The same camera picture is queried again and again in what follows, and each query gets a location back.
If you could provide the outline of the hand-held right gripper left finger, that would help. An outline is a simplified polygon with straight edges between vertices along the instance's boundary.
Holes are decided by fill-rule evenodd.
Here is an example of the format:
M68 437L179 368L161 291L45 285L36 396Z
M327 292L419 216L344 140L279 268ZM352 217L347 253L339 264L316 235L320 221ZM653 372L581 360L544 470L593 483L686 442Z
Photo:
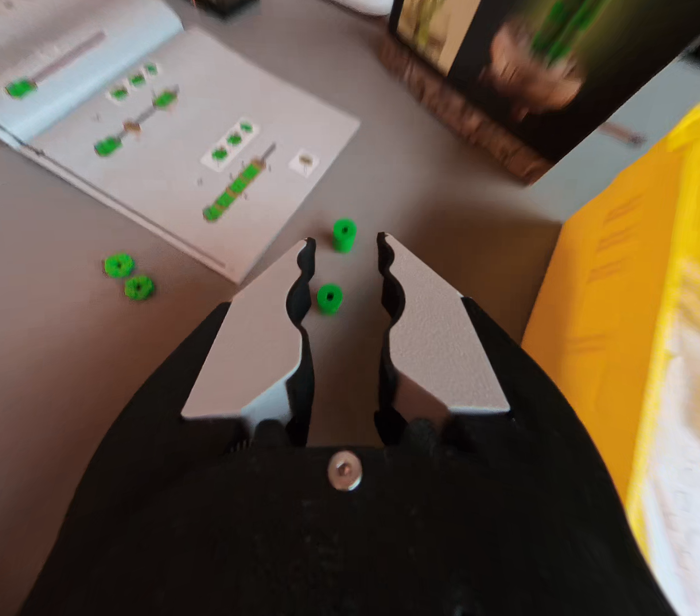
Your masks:
M316 240L308 237L232 298L181 419L233 419L251 436L274 420L292 445L307 444L315 383L303 320L315 265Z

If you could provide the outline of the black toy set box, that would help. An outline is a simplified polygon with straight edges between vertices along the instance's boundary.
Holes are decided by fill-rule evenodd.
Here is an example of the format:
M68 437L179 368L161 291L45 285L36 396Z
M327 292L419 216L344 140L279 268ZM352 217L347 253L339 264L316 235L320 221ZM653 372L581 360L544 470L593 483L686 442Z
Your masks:
M699 0L394 0L380 61L536 183L699 37Z

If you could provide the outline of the open instruction booklet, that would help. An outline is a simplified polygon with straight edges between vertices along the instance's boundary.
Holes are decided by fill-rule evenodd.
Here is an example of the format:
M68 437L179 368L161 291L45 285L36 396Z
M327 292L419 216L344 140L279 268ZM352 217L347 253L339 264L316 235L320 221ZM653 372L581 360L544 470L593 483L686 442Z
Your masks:
M236 285L360 126L163 0L1 0L1 141Z

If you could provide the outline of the grey desk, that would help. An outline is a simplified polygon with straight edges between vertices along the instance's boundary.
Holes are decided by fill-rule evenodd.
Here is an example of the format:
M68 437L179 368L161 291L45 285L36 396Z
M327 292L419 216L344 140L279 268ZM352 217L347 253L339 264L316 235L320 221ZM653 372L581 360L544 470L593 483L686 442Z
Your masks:
M377 235L438 273L429 246L484 266L460 226L466 168L447 133L400 102L323 13L310 42L272 34L311 95L362 121L240 285L8 149L1 169L1 435L13 505L1 518L1 601L20 615L674 615L583 423L554 382L464 296L510 412L374 424L381 305ZM333 248L355 221L349 253ZM316 240L303 320L314 366L306 445L282 425L180 412L232 298ZM103 260L128 253L124 294ZM344 292L324 315L325 283Z

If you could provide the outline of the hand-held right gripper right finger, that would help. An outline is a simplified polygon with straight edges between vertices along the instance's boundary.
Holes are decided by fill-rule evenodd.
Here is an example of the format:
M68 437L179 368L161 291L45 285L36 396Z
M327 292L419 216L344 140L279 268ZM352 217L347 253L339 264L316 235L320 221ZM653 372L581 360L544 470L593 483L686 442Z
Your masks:
M462 293L394 236L378 233L377 250L390 318L374 414L382 443L398 444L413 421L441 431L455 416L509 413Z

